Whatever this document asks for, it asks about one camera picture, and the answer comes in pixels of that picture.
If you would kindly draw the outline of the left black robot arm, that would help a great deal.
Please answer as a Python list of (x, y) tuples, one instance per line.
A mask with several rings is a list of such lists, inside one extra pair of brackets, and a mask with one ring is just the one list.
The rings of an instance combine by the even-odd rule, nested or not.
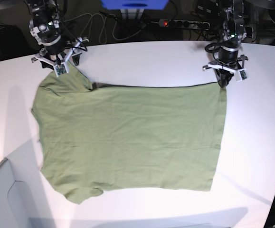
[(238, 82), (247, 79), (245, 62), (248, 57), (238, 54), (247, 33), (243, 1), (218, 0), (217, 7), (218, 39), (205, 46), (205, 51), (212, 55), (213, 60), (202, 69), (213, 69), (219, 86), (225, 88), (232, 78)]

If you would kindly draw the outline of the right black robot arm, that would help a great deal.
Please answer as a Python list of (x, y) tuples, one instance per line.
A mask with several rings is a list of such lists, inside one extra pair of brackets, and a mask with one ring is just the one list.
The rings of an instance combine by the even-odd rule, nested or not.
[(69, 73), (68, 61), (71, 59), (78, 66), (89, 40), (74, 35), (67, 26), (68, 1), (64, 0), (59, 6), (56, 0), (28, 0), (27, 6), (32, 15), (30, 34), (41, 47), (31, 62), (39, 61), (43, 68), (53, 70), (56, 76)]

